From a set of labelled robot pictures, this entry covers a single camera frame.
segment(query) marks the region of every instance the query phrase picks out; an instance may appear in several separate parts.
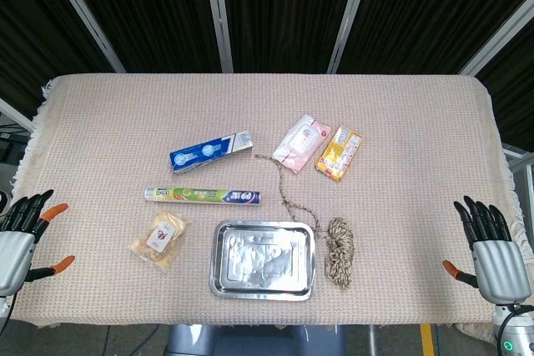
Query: white pole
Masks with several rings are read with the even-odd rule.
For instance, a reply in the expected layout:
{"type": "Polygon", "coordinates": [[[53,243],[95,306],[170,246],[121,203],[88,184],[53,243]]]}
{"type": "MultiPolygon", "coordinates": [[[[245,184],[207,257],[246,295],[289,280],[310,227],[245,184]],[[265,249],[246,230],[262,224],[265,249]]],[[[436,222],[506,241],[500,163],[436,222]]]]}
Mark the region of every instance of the white pole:
{"type": "Polygon", "coordinates": [[[221,71],[223,73],[233,73],[234,63],[232,62],[228,18],[226,17],[226,2],[225,0],[209,0],[209,5],[214,19],[221,71]]]}
{"type": "Polygon", "coordinates": [[[330,57],[330,64],[328,65],[328,74],[337,73],[337,68],[340,66],[341,57],[345,51],[345,45],[347,44],[347,39],[352,29],[352,23],[358,12],[358,7],[360,6],[361,0],[347,0],[345,6],[345,12],[343,13],[343,18],[341,19],[340,30],[337,33],[337,38],[335,39],[334,50],[332,51],[332,56],[330,57]]]}
{"type": "Polygon", "coordinates": [[[117,54],[113,50],[111,43],[106,35],[103,33],[102,28],[98,25],[96,18],[89,9],[89,6],[85,0],[69,0],[73,5],[74,10],[82,19],[83,24],[89,30],[89,33],[97,43],[98,47],[102,51],[103,55],[108,59],[109,64],[116,73],[126,73],[126,69],[118,59],[117,54]]]}
{"type": "Polygon", "coordinates": [[[0,113],[5,114],[15,123],[27,129],[29,132],[32,132],[35,129],[35,124],[32,123],[29,118],[21,114],[17,109],[3,99],[0,99],[0,113]]]}
{"type": "Polygon", "coordinates": [[[534,0],[525,0],[459,72],[476,76],[534,17],[534,0]]]}

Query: table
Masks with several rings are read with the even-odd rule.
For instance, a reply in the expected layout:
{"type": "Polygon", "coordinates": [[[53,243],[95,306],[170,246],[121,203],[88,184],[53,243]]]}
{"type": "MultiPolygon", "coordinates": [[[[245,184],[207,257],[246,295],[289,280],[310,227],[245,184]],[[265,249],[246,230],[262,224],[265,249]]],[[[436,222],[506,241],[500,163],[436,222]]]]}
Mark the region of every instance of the table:
{"type": "MultiPolygon", "coordinates": [[[[483,322],[492,306],[450,278],[448,258],[473,271],[452,202],[465,194],[506,215],[527,262],[518,202],[502,154],[491,100],[461,76],[81,74],[54,79],[34,119],[14,198],[48,188],[69,210],[53,221],[33,266],[76,254],[57,277],[27,284],[13,317],[49,323],[334,324],[483,322]],[[312,162],[287,170],[291,200],[313,208],[323,226],[344,217],[355,235],[354,278],[337,288],[324,275],[310,300],[222,299],[208,285],[214,228],[226,218],[287,221],[271,154],[305,113],[366,139],[336,183],[312,162]],[[254,147],[183,175],[169,152],[250,130],[254,147]],[[262,192],[260,208],[147,203],[151,185],[262,192]],[[129,245],[157,208],[191,220],[179,256],[162,272],[129,245]]],[[[299,216],[312,223],[308,216],[299,216]]]]}

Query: food packet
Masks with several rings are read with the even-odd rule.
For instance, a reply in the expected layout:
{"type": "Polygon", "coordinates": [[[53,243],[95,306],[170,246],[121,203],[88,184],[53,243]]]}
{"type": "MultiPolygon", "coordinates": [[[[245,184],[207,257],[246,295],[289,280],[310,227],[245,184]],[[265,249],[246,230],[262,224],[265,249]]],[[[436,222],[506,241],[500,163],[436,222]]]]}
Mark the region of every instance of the food packet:
{"type": "Polygon", "coordinates": [[[159,210],[149,231],[136,239],[131,249],[143,260],[161,268],[169,268],[176,258],[179,237],[184,233],[187,222],[178,214],[159,210]]]}
{"type": "Polygon", "coordinates": [[[329,133],[330,127],[306,114],[287,132],[273,153],[273,158],[293,170],[293,173],[298,173],[329,133]]]}
{"type": "Polygon", "coordinates": [[[334,181],[340,181],[363,140],[362,134],[347,127],[339,127],[315,168],[334,181]]]}

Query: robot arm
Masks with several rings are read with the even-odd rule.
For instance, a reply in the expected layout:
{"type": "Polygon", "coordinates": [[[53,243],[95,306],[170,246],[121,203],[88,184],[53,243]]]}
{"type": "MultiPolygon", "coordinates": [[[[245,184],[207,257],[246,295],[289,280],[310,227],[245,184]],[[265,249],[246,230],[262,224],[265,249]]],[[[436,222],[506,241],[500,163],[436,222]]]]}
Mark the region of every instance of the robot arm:
{"type": "Polygon", "coordinates": [[[525,265],[502,213],[495,206],[487,208],[465,196],[469,212],[458,202],[467,242],[471,249],[476,275],[464,273],[445,260],[443,266],[454,278],[478,288],[482,297],[496,305],[491,317],[497,351],[505,354],[534,352],[534,320],[527,312],[532,306],[521,305],[531,296],[525,265]]]}
{"type": "Polygon", "coordinates": [[[41,214],[52,194],[53,191],[49,190],[30,199],[21,198],[0,220],[0,333],[13,311],[15,298],[12,306],[8,307],[8,296],[15,297],[24,282],[61,273],[74,261],[74,256],[68,256],[54,266],[30,270],[39,239],[50,221],[68,207],[62,203],[41,214]]]}

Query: stainless steel tray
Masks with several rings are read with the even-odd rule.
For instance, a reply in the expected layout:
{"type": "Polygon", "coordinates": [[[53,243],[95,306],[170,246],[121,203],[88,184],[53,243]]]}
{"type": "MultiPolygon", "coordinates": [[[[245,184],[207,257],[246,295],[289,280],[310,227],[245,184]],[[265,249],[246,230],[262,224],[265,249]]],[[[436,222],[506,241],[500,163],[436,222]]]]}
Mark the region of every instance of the stainless steel tray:
{"type": "Polygon", "coordinates": [[[306,300],[315,240],[303,223],[224,220],[215,229],[209,286],[223,298],[306,300]]]}

